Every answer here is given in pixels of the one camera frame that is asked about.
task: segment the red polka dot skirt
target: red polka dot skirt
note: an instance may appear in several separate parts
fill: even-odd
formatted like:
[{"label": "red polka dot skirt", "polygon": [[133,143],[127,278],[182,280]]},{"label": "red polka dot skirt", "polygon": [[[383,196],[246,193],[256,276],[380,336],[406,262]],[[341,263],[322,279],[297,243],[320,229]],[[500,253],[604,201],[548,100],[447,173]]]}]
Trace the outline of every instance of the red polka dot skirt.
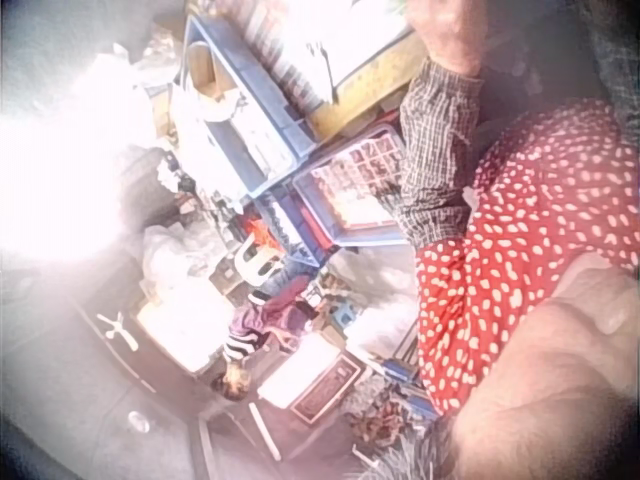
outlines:
[{"label": "red polka dot skirt", "polygon": [[638,152],[609,107],[529,115],[491,148],[465,238],[417,253],[420,372],[434,407],[459,409],[513,331],[577,256],[638,267]]}]

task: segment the purple shirt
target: purple shirt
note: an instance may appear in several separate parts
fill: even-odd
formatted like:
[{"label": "purple shirt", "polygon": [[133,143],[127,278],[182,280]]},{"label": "purple shirt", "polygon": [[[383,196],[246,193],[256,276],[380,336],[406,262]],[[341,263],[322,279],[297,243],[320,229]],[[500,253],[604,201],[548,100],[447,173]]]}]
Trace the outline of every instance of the purple shirt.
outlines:
[{"label": "purple shirt", "polygon": [[299,336],[310,316],[296,305],[296,298],[310,281],[310,277],[298,276],[277,297],[267,300],[264,305],[248,303],[238,308],[229,326],[230,333],[241,336],[252,331],[265,333],[268,327],[278,327]]}]

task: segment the hand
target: hand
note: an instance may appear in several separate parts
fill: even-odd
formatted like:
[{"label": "hand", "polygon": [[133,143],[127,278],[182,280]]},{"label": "hand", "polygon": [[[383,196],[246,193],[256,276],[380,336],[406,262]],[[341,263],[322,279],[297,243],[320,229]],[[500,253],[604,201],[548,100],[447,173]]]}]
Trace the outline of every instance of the hand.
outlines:
[{"label": "hand", "polygon": [[478,74],[487,35],[486,0],[407,0],[407,20],[432,61],[460,75]]},{"label": "hand", "polygon": [[282,346],[289,350],[295,350],[293,342],[297,340],[297,337],[294,334],[278,327],[270,327],[268,330],[273,333]]}]

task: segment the plaid shirt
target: plaid shirt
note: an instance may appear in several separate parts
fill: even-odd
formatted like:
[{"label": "plaid shirt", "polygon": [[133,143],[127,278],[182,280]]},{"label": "plaid shirt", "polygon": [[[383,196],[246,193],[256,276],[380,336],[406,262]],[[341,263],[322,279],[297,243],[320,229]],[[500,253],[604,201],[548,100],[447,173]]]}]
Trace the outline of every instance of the plaid shirt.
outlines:
[{"label": "plaid shirt", "polygon": [[482,81],[427,61],[400,109],[407,156],[396,219],[416,249],[465,234],[471,209],[462,198]]},{"label": "plaid shirt", "polygon": [[616,119],[627,141],[640,146],[640,39],[628,41],[591,30],[600,79],[611,97]]}]

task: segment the framed photo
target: framed photo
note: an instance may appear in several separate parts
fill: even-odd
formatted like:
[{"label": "framed photo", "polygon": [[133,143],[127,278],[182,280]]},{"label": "framed photo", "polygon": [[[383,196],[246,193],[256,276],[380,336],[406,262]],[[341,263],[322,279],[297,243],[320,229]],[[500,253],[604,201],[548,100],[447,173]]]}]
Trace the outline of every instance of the framed photo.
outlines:
[{"label": "framed photo", "polygon": [[362,367],[342,353],[289,408],[307,425],[313,425],[340,400],[361,373]]}]

